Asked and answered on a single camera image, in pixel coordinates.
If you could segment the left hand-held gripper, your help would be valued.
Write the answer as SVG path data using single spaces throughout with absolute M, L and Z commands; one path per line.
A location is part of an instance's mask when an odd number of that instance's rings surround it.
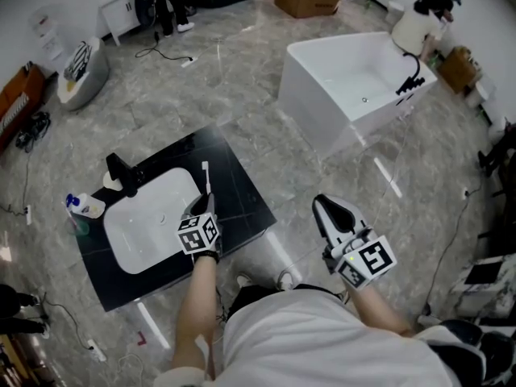
M 184 219 L 178 225 L 176 236 L 186 255 L 214 248 L 220 236 L 215 215 L 213 193 L 199 195 L 185 208 Z

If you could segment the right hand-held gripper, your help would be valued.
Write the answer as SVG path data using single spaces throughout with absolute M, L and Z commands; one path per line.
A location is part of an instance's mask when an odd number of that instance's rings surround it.
M 397 265 L 386 237 L 376 235 L 355 205 L 318 194 L 312 211 L 327 243 L 322 257 L 329 272 L 339 275 L 351 288 L 361 290 Z

